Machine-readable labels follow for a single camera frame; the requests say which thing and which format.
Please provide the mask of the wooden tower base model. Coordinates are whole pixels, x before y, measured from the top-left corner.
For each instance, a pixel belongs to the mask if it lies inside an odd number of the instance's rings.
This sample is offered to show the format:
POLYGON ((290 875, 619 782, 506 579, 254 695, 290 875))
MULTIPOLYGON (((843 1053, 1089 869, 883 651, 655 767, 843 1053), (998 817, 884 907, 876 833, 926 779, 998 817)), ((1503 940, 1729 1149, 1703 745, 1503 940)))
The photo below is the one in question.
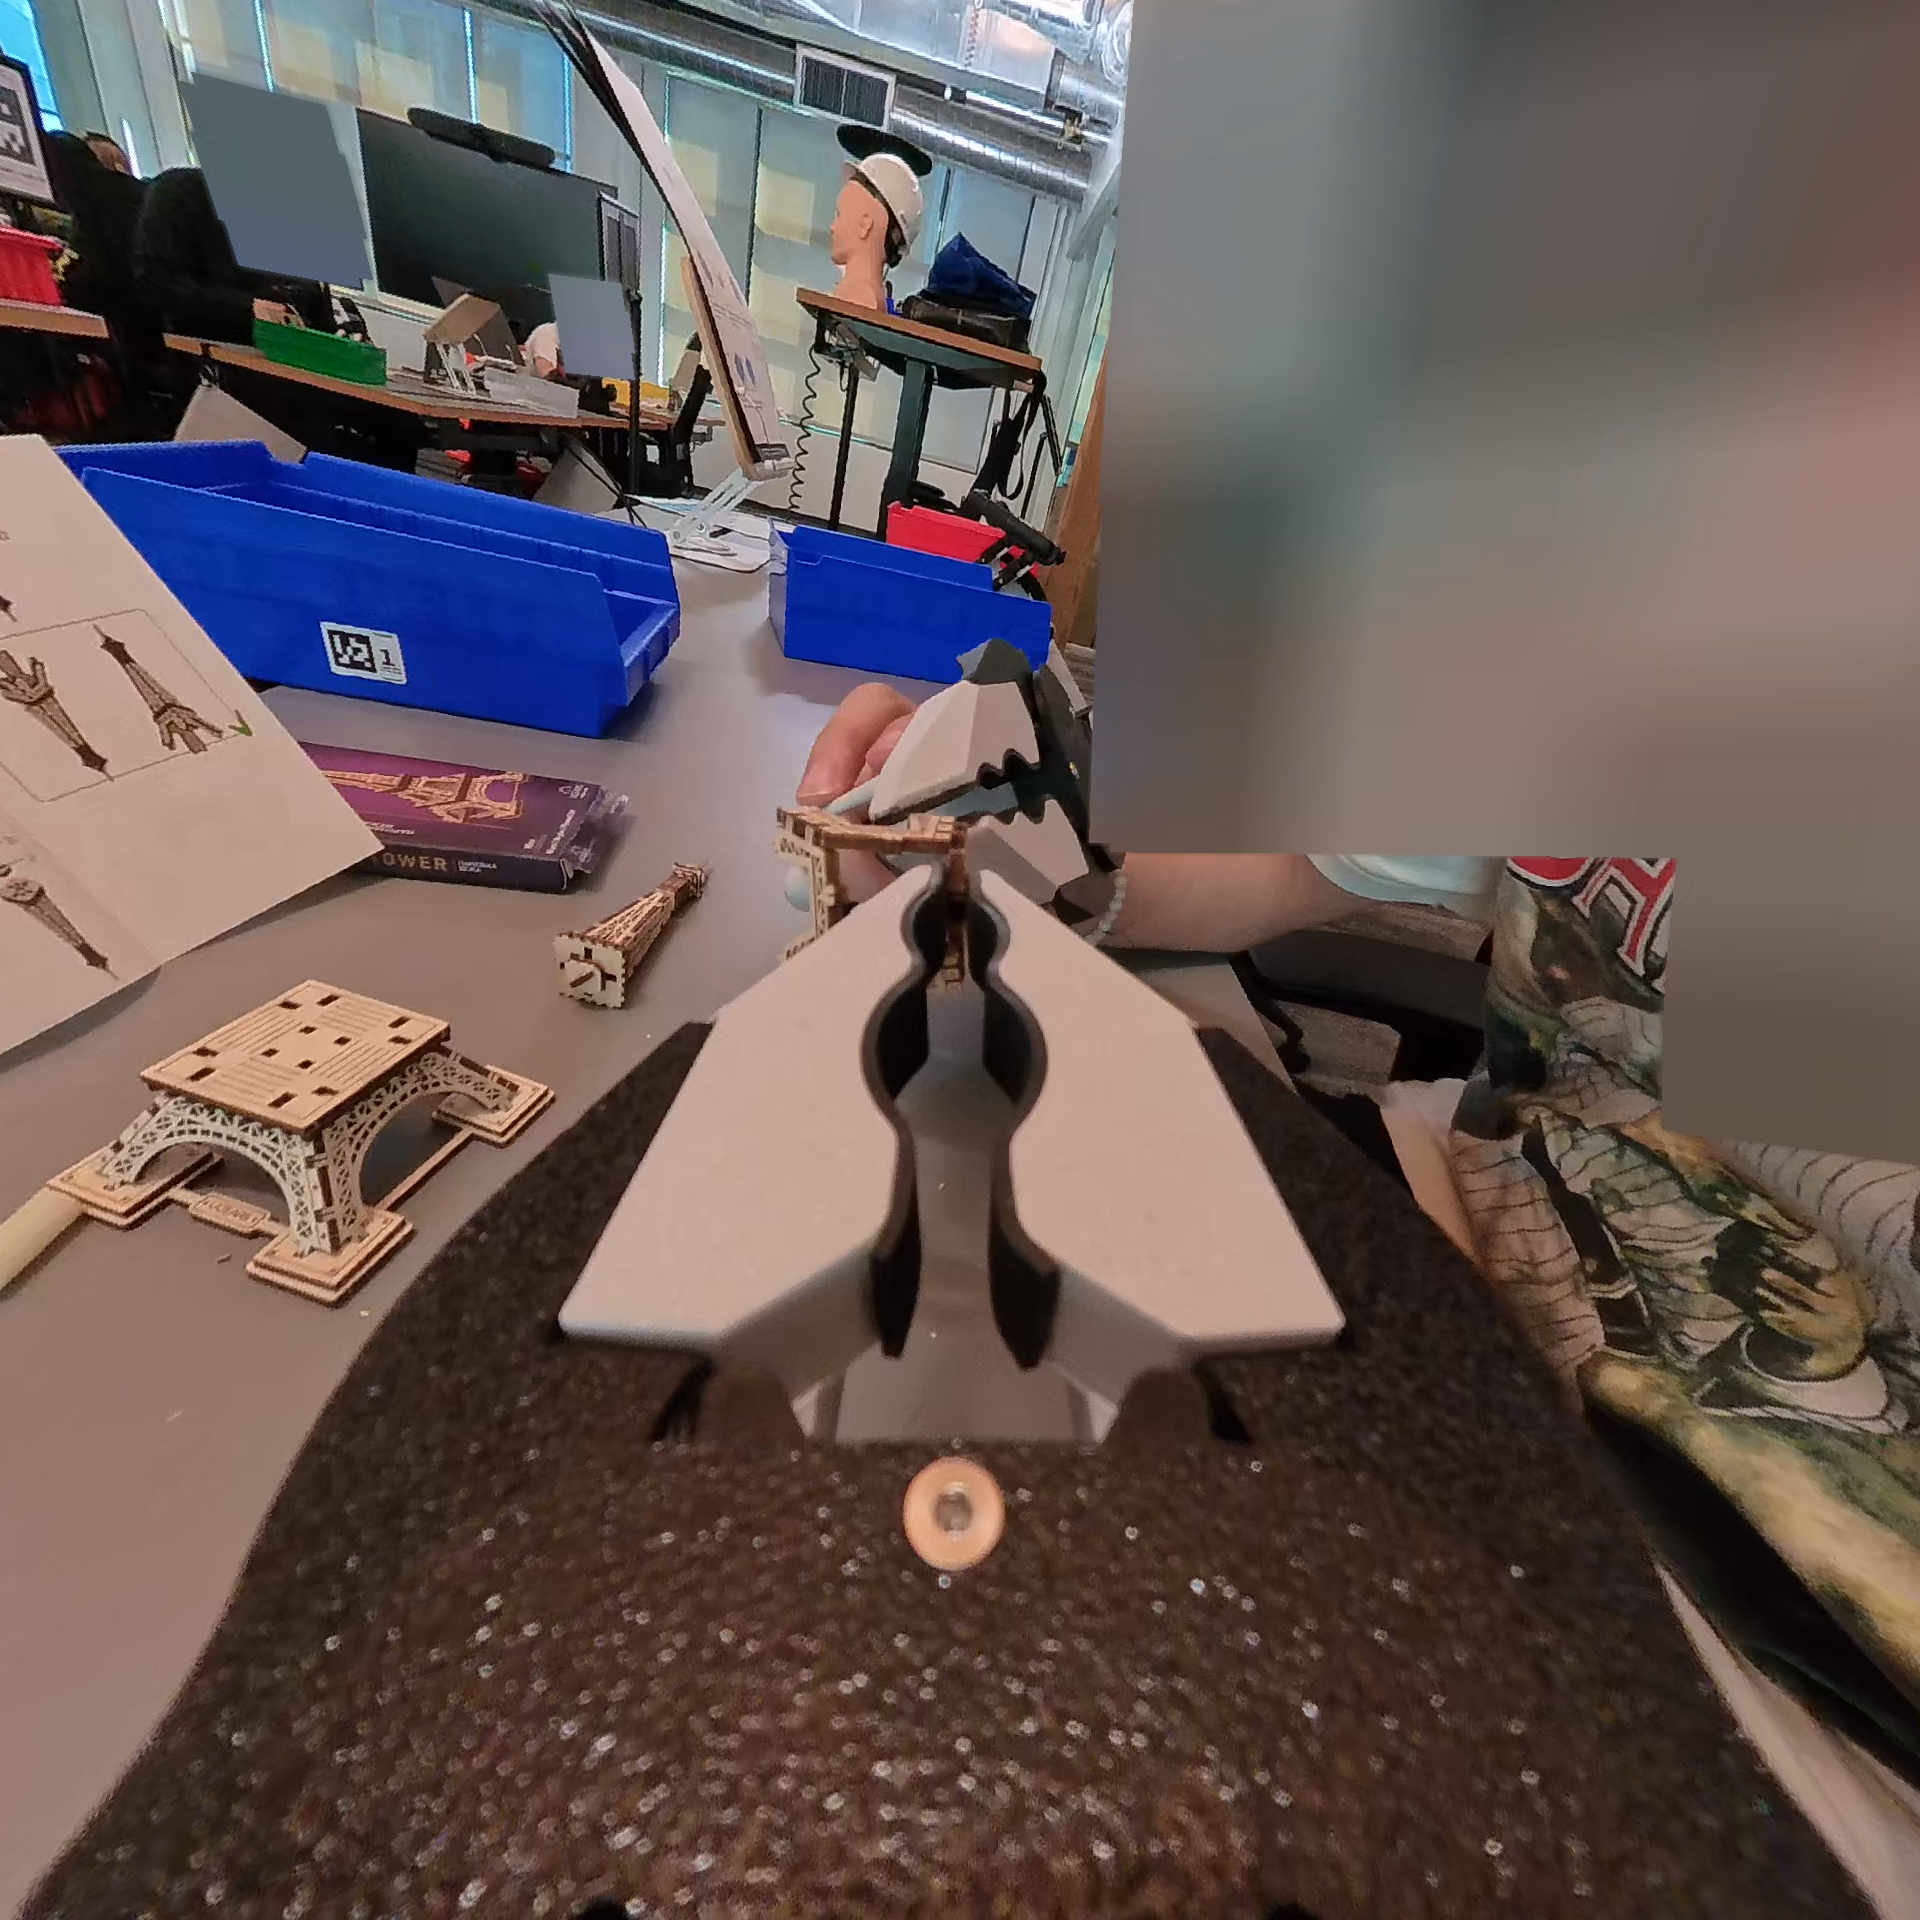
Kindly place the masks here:
POLYGON ((254 1281, 342 1306, 415 1225, 399 1203, 464 1145, 512 1145, 553 1103, 527 1075, 454 1046, 446 1020, 308 979, 142 1071, 150 1106, 43 1188, 132 1229, 178 1207, 259 1239, 254 1281), (379 1198, 376 1142, 428 1106, 448 1140, 379 1198))

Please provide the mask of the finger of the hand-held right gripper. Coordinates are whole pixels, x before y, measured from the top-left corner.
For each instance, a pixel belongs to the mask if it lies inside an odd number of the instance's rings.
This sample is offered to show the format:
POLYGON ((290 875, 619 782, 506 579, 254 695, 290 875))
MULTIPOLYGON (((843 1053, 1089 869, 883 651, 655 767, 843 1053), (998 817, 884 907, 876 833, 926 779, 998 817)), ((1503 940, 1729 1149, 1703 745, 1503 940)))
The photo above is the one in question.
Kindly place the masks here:
POLYGON ((964 823, 970 892, 983 897, 987 875, 1000 875, 1027 901, 1052 907, 1057 894, 1089 873, 1082 836, 1066 814, 1031 818, 990 814, 964 823))
POLYGON ((867 818, 899 825, 959 810, 976 788, 1001 788, 1066 766, 1073 667, 1052 643, 1041 663, 990 638, 956 658, 959 682, 924 702, 872 779, 867 818))

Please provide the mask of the instruction sheet on clipboard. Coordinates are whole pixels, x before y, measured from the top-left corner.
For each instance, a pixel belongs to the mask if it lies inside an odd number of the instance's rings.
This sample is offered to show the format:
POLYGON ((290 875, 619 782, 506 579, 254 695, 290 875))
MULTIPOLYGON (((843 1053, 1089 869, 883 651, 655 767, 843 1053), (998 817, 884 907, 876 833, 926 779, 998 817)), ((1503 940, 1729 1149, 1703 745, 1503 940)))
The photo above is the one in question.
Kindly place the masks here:
POLYGON ((694 289, 690 308, 704 340, 711 385, 730 421, 736 466, 755 483, 788 476, 796 449, 785 427, 774 370, 748 294, 641 85, 625 73, 587 28, 578 28, 578 37, 583 50, 575 54, 576 66, 628 142, 643 171, 652 179, 683 243, 694 289))

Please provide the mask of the person's right hand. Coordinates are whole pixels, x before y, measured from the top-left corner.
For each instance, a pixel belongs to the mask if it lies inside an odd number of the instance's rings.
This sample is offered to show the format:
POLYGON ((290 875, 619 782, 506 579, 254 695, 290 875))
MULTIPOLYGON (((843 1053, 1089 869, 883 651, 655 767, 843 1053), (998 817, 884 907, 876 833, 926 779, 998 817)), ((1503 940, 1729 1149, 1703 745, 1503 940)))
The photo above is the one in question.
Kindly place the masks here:
POLYGON ((810 750, 796 806, 868 818, 873 782, 920 707, 878 682, 856 685, 810 750))

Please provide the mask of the wooden tower section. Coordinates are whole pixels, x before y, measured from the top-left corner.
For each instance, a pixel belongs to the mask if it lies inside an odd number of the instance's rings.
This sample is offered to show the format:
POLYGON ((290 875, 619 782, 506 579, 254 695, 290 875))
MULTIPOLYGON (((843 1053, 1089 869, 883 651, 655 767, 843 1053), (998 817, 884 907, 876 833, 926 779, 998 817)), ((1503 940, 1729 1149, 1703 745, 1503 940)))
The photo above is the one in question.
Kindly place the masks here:
POLYGON ((808 931, 788 942, 780 963, 820 942, 858 913, 849 885, 852 854, 892 862, 890 873, 929 873, 905 929, 929 959, 929 975, 956 989, 970 971, 970 825, 944 814, 910 814, 902 823, 856 823, 816 806, 780 806, 775 852, 806 879, 808 931))

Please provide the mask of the silver air duct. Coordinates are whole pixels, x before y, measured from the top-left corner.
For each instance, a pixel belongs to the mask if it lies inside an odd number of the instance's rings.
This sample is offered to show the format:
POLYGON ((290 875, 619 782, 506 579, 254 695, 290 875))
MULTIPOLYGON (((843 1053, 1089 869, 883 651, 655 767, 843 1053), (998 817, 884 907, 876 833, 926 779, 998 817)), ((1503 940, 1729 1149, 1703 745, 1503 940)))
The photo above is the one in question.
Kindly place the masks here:
POLYGON ((888 113, 888 127, 921 147, 931 158, 994 177, 1028 195, 1082 202, 1097 167, 1118 156, 1114 127, 1083 127, 1047 113, 1028 113, 976 97, 950 97, 937 86, 902 81, 888 113))

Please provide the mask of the black computer monitor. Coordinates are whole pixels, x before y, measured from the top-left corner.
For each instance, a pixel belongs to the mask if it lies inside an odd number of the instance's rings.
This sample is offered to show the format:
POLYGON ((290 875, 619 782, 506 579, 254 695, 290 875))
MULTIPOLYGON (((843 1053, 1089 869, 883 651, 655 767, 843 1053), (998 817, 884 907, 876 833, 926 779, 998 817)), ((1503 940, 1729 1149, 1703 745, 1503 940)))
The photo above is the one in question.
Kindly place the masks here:
POLYGON ((440 284, 527 310, 551 275, 603 277, 603 186, 463 148, 379 113, 355 114, 376 285, 443 305, 440 284))

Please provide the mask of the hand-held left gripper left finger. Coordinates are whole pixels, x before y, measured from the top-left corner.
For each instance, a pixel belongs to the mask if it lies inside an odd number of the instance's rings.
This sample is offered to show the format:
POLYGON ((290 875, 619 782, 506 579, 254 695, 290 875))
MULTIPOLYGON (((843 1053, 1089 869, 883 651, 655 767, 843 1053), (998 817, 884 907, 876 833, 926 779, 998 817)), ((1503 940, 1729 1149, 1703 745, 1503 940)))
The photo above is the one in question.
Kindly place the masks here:
POLYGON ((915 1138, 947 949, 934 869, 897 877, 721 1010, 583 1275, 568 1338, 758 1365, 788 1397, 899 1358, 921 1293, 915 1138))

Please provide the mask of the black and white marker sign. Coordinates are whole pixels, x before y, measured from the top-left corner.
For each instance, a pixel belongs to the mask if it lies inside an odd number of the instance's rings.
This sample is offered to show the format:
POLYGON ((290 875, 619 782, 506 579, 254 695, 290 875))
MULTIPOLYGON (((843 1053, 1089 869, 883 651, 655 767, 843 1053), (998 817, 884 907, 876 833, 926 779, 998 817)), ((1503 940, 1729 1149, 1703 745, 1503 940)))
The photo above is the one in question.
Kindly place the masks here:
POLYGON ((2 195, 40 206, 56 206, 43 127, 30 69, 2 54, 2 195))

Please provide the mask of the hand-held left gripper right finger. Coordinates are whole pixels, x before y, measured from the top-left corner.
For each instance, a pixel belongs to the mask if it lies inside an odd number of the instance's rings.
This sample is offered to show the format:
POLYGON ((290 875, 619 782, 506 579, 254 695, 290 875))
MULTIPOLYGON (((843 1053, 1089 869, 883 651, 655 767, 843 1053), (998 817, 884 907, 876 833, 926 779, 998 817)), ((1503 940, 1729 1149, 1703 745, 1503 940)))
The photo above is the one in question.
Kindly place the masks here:
POLYGON ((974 879, 980 1055, 1015 1103, 993 1315, 1024 1367, 1118 1403, 1142 1373, 1327 1346, 1344 1315, 1200 1030, 1001 875, 974 879))

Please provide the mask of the white folding stand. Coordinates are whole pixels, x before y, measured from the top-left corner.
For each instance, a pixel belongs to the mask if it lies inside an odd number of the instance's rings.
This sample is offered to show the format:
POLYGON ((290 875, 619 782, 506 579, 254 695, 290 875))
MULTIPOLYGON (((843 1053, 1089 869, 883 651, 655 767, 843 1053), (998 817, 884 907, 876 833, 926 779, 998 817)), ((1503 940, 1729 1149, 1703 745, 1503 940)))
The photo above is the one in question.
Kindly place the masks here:
POLYGON ((762 481, 745 469, 732 469, 716 487, 694 497, 659 498, 655 511, 663 517, 663 539, 675 562, 755 574, 774 558, 774 538, 764 517, 748 515, 762 481))

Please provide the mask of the dark blue bag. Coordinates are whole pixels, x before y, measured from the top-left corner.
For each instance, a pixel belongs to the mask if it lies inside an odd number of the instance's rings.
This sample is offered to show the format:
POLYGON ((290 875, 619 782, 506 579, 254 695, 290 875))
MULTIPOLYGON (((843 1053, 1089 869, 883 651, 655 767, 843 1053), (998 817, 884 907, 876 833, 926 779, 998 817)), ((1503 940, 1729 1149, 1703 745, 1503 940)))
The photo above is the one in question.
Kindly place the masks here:
POLYGON ((905 321, 1028 349, 1038 293, 980 254, 962 234, 944 243, 926 284, 897 305, 905 321))

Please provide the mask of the purple puzzle box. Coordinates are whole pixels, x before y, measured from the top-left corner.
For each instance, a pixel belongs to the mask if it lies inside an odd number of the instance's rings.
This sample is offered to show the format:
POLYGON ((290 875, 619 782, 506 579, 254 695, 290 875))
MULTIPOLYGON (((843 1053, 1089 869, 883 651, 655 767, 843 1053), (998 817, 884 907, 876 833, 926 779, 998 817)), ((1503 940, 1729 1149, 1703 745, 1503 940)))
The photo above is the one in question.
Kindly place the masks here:
POLYGON ((374 830, 359 873, 566 894, 625 833, 628 797, 601 783, 304 743, 374 830))

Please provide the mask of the long blue bin with tag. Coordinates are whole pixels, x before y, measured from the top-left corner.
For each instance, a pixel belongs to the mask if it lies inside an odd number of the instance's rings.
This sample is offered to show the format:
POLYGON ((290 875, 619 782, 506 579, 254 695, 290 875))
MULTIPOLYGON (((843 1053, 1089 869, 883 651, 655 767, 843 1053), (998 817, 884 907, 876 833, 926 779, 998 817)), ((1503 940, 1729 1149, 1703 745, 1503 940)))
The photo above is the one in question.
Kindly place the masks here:
POLYGON ((607 737, 681 633, 632 521, 256 442, 63 459, 248 678, 607 737))

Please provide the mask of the wooden tower spire model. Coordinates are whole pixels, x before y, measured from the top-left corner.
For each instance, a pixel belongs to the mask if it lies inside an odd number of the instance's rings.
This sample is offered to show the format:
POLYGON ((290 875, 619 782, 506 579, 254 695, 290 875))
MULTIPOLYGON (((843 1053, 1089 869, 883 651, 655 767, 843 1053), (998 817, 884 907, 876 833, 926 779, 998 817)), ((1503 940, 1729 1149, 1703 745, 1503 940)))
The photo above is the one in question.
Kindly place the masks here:
POLYGON ((553 955, 561 994, 608 1010, 626 1006, 648 954, 659 943, 667 923, 689 902, 703 899, 708 875, 707 863, 680 862, 657 889, 616 914, 587 929, 555 935, 553 955))

